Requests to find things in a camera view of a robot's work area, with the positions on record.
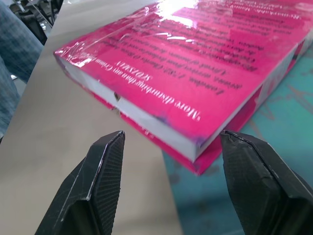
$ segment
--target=table surface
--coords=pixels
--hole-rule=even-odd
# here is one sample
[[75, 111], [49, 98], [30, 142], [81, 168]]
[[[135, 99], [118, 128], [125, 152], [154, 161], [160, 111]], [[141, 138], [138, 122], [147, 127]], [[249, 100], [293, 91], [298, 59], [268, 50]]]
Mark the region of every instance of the table surface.
[[[52, 56], [71, 39], [153, 1], [65, 1], [0, 145], [3, 234], [34, 234], [62, 180], [92, 142], [124, 130], [121, 194], [113, 235], [179, 235], [179, 221], [186, 235], [243, 235], [228, 196], [221, 157], [201, 177], [165, 153], [163, 159], [156, 146], [67, 79]], [[270, 142], [311, 185], [312, 62], [311, 48], [242, 130]]]
[[126, 142], [113, 235], [181, 234], [161, 150], [69, 80], [52, 54], [151, 1], [64, 3], [0, 145], [1, 234], [34, 234], [90, 145], [117, 130]]
[[[313, 46], [241, 130], [266, 140], [313, 187]], [[164, 153], [186, 235], [244, 235], [220, 156], [200, 177]]]

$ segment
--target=book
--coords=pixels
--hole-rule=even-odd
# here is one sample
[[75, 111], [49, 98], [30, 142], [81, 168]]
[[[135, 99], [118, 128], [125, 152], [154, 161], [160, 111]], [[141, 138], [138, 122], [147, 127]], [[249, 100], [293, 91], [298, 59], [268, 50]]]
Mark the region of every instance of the book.
[[65, 73], [191, 171], [312, 43], [312, 4], [163, 0], [55, 51]]

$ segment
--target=person's leg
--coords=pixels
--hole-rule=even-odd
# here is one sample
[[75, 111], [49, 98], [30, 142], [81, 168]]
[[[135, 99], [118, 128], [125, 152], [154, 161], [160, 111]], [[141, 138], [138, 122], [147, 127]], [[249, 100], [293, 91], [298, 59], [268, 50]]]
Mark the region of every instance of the person's leg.
[[7, 69], [27, 82], [43, 45], [0, 0], [0, 56]]
[[19, 99], [11, 74], [0, 56], [0, 138], [6, 132]]

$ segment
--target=blue denim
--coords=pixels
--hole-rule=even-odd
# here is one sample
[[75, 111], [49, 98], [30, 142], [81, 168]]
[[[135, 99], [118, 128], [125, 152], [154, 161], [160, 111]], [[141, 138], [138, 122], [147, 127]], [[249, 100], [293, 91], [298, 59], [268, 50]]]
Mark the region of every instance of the blue denim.
[[0, 137], [4, 135], [20, 96], [11, 79], [28, 82], [43, 45], [0, 0]]

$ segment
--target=gray table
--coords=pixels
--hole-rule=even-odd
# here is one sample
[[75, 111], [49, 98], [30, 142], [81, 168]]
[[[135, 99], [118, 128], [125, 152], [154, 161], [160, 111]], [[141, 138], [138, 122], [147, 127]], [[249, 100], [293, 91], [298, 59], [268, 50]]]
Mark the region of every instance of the gray table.
[[1, 234], [34, 234], [89, 146], [116, 130], [126, 132], [126, 143], [113, 234], [181, 234], [161, 150], [66, 78], [52, 55], [71, 39], [148, 3], [65, 1], [0, 145]]

